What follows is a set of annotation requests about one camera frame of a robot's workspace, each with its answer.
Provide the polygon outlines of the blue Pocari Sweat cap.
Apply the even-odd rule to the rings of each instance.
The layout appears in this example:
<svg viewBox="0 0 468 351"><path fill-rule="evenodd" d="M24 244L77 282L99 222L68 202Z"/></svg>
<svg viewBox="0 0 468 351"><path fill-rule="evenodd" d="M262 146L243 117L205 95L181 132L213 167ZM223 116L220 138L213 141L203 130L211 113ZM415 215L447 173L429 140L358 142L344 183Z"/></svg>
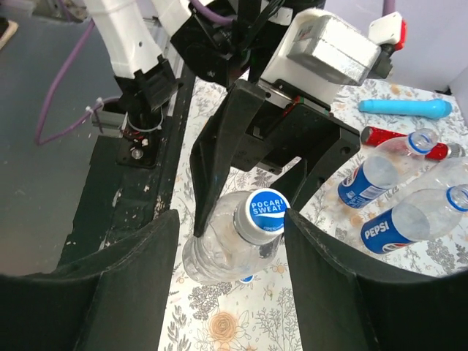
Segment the blue Pocari Sweat cap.
<svg viewBox="0 0 468 351"><path fill-rule="evenodd" d="M284 232L284 215L289 207L287 198L277 190L258 189L246 199L246 220L260 233L279 235Z"/></svg>

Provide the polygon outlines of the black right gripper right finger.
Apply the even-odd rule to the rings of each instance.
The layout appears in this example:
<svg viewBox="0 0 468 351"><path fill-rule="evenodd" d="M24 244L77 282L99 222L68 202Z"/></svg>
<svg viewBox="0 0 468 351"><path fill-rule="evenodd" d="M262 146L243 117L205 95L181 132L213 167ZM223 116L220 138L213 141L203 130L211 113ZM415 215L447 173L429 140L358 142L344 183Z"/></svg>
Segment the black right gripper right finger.
<svg viewBox="0 0 468 351"><path fill-rule="evenodd" d="M467 273L441 278L376 260L297 211L284 238L305 350L465 350Z"/></svg>

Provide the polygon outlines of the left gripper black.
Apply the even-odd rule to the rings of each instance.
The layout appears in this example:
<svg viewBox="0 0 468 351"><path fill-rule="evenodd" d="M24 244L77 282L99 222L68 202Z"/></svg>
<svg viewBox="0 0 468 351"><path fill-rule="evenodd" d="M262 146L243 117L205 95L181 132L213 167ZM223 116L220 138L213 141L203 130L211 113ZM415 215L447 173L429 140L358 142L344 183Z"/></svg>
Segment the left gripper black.
<svg viewBox="0 0 468 351"><path fill-rule="evenodd" d="M360 147L358 130L345 129L329 107L288 83L236 81L192 146L194 236L205 232L230 166L281 172L302 157L271 184L299 212Z"/></svg>

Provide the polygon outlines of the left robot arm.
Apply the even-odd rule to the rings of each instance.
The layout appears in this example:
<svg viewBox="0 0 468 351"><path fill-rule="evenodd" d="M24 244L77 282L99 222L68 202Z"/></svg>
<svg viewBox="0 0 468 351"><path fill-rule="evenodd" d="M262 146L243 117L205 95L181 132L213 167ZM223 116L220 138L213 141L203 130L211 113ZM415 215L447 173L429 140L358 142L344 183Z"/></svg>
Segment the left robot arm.
<svg viewBox="0 0 468 351"><path fill-rule="evenodd" d="M208 19L188 1L156 1L158 17L182 57L177 78L154 41L135 1L88 1L92 23L110 56L121 89L115 102L127 124L117 153L119 165L166 171L181 149L170 148L165 111L174 95L186 104L188 76L196 75L227 89L227 96L200 135L190 155L195 191L195 234L208 223L231 168L249 171L259 164L279 168L299 163L273 183L301 210L344 162L358 150L358 133L336 119L322 93L323 84L290 72L272 82L261 70L286 37L287 26L273 23L280 10L294 19L324 7L323 1L210 1L218 15Z"/></svg>

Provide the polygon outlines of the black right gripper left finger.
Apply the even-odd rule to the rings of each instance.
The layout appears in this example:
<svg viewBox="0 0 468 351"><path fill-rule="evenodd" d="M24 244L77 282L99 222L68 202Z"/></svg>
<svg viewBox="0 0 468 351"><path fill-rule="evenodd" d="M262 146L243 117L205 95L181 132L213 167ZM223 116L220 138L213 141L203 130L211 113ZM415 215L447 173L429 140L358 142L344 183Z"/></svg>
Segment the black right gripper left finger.
<svg viewBox="0 0 468 351"><path fill-rule="evenodd" d="M3 350L156 350L178 212L52 273L1 277Z"/></svg>

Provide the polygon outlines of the clear Pocari bottle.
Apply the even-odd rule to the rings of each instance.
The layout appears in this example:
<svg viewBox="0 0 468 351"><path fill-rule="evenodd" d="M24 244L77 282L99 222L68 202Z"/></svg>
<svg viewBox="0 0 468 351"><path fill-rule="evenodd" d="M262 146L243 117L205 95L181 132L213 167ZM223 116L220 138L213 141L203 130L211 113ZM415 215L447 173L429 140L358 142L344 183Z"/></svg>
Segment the clear Pocari bottle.
<svg viewBox="0 0 468 351"><path fill-rule="evenodd" d="M183 266L192 280L205 285L234 282L254 275L276 256L282 234L260 233L246 220L246 199L252 192L223 195L205 232L184 245Z"/></svg>

